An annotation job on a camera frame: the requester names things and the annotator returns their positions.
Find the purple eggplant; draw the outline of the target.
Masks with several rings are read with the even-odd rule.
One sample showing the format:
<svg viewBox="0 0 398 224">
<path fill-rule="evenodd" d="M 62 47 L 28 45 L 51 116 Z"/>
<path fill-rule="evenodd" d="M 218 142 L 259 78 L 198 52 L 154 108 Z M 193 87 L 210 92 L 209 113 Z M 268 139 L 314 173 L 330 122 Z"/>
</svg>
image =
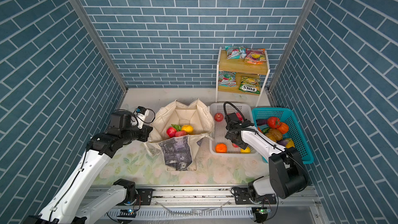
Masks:
<svg viewBox="0 0 398 224">
<path fill-rule="evenodd" d="M 268 125 L 268 119 L 257 119 L 256 124 L 258 127 L 260 127 L 262 125 Z"/>
</svg>

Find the pink dragon fruit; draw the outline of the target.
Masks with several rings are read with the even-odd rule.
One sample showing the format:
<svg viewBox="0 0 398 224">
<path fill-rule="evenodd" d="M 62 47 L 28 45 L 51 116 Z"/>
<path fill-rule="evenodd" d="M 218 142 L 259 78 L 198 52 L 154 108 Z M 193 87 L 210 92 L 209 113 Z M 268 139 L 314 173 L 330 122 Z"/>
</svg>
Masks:
<svg viewBox="0 0 398 224">
<path fill-rule="evenodd" d="M 176 133 L 181 131 L 181 126 L 177 124 L 172 124 L 166 131 L 169 138 L 176 136 Z"/>
</svg>

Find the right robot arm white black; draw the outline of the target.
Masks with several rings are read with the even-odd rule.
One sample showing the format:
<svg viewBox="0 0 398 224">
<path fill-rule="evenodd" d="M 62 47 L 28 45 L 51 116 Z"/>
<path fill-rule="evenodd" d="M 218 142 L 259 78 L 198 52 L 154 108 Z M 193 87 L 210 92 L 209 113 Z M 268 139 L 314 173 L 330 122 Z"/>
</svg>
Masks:
<svg viewBox="0 0 398 224">
<path fill-rule="evenodd" d="M 253 202 L 260 202 L 270 194 L 285 199 L 309 185 L 309 174 L 296 148 L 273 142 L 248 119 L 239 120 L 236 113 L 226 115 L 225 120 L 226 139 L 240 148 L 251 146 L 268 162 L 269 176 L 249 183 L 249 197 Z"/>
</svg>

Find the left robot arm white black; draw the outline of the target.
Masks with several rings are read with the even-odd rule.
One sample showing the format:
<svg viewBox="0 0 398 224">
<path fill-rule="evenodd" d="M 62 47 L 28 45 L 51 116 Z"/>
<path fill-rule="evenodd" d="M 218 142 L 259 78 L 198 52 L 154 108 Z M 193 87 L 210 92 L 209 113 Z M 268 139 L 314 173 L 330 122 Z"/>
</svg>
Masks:
<svg viewBox="0 0 398 224">
<path fill-rule="evenodd" d="M 141 106 L 133 112 L 114 111 L 106 131 L 90 139 L 76 169 L 59 192 L 38 215 L 28 216 L 24 223 L 94 224 L 118 204 L 135 211 L 141 196 L 136 191 L 135 183 L 127 179 L 116 180 L 89 204 L 81 206 L 81 203 L 96 177 L 119 149 L 133 141 L 147 142 L 153 128 L 145 119 L 151 111 Z"/>
</svg>

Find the teal snack bag top shelf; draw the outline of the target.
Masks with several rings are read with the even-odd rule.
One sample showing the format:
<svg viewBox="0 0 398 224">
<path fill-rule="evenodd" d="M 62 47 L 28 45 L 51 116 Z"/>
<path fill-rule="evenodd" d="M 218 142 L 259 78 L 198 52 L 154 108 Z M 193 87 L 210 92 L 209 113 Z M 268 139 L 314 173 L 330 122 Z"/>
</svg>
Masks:
<svg viewBox="0 0 398 224">
<path fill-rule="evenodd" d="M 245 46 L 225 46 L 227 59 L 244 59 L 247 55 Z"/>
</svg>

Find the red tomato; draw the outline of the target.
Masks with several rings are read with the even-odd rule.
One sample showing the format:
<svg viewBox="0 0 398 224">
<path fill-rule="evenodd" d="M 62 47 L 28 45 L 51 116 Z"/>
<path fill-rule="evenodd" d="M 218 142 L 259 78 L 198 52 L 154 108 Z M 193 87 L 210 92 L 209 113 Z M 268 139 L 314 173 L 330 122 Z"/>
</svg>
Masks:
<svg viewBox="0 0 398 224">
<path fill-rule="evenodd" d="M 277 117 L 269 117 L 267 119 L 267 125 L 272 129 L 277 129 L 281 126 L 281 121 Z"/>
</svg>

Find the beige canvas grocery bag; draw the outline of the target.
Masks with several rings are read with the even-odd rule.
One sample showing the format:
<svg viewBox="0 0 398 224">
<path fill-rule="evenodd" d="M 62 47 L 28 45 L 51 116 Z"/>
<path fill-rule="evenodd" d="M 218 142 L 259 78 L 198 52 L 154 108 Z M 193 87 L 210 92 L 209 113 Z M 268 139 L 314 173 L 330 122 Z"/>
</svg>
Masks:
<svg viewBox="0 0 398 224">
<path fill-rule="evenodd" d="M 185 135 L 170 137 L 167 130 L 174 126 L 190 125 Z M 205 138 L 210 139 L 215 121 L 209 107 L 200 99 L 185 105 L 173 101 L 155 114 L 153 130 L 144 146 L 152 157 L 161 155 L 168 171 L 195 171 L 195 158 Z"/>
</svg>

